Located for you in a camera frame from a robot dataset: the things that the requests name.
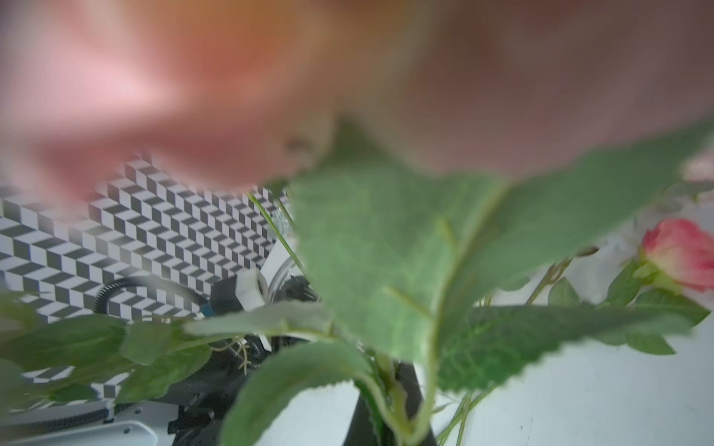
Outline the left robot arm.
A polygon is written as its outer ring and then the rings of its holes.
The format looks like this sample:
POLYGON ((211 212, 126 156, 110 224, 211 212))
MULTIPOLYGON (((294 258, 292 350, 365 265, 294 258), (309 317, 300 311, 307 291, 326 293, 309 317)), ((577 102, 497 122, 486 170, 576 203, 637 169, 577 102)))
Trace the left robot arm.
MULTIPOLYGON (((301 275, 286 273, 268 286, 260 271, 244 269, 218 282, 209 297, 152 276, 117 279, 98 292, 94 312, 107 313, 112 298, 139 286, 187 297, 206 317, 243 313, 278 302, 319 299, 301 275)), ((1 439, 11 445, 215 445, 223 420, 249 375, 293 342, 286 336, 249 336, 233 346, 221 342, 202 369, 171 385, 163 397, 14 416, 2 424, 1 439)))

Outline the small pink bud stem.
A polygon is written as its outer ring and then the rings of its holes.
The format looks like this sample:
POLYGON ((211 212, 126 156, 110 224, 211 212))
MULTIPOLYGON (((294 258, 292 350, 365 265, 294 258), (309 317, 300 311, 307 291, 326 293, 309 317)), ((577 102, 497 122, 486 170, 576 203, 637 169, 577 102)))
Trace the small pink bud stem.
POLYGON ((462 439, 476 405, 566 344, 595 340, 673 355, 664 329, 652 324, 664 315, 679 315, 694 328, 710 315, 686 295, 713 288, 713 236, 690 219, 664 219, 647 230, 637 255, 625 262, 598 304, 580 297, 565 277, 571 262, 550 266, 522 304, 493 306, 487 299, 447 343, 439 386, 464 396, 437 444, 446 444, 454 430, 462 439))

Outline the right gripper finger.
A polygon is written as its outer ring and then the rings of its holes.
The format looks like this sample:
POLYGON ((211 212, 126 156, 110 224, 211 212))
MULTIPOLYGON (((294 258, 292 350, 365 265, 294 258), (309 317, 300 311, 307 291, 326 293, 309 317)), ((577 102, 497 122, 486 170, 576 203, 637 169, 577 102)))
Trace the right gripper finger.
MULTIPOLYGON (((421 403, 422 395, 414 366, 400 363, 396 369, 396 379, 407 393, 405 410, 409 416, 414 416, 421 403)), ((357 382, 355 386, 360 392, 356 403, 353 419, 343 446, 394 446, 397 438, 383 421, 379 409, 367 388, 357 382)))

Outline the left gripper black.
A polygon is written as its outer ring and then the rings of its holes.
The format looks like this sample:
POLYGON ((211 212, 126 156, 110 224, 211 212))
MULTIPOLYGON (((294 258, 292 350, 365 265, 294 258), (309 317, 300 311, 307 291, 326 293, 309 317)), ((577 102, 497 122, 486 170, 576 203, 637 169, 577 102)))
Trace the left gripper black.
MULTIPOLYGON (((293 269, 271 282, 261 282, 257 297, 244 297, 247 283, 264 277, 257 269, 243 269, 236 275, 219 281, 212 287, 209 309, 215 316, 243 312, 284 301, 316 302, 317 295, 308 280, 293 269)), ((180 406, 178 418, 169 424, 168 432, 175 436, 175 445, 216 445, 219 431, 228 410, 249 375, 262 362, 281 349, 301 342, 288 336, 247 336, 235 343, 222 340, 214 343, 209 362, 194 375, 172 386, 170 392, 193 392, 194 403, 180 406)))

